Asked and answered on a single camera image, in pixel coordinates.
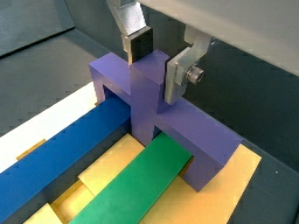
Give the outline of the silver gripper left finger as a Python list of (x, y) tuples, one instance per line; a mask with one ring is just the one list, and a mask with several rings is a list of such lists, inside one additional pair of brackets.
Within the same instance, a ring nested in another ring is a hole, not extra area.
[(129, 64), (134, 64), (154, 50), (154, 29), (146, 24), (137, 0), (107, 0), (107, 5), (122, 32)]

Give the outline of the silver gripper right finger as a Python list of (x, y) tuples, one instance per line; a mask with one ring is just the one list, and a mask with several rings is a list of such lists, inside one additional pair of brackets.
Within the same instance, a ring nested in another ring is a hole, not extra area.
[(205, 74), (204, 69), (198, 67), (198, 62), (209, 51), (212, 35), (187, 25), (185, 41), (191, 44), (191, 47), (174, 56), (166, 65), (165, 100), (169, 104), (179, 100), (187, 84), (197, 85)]

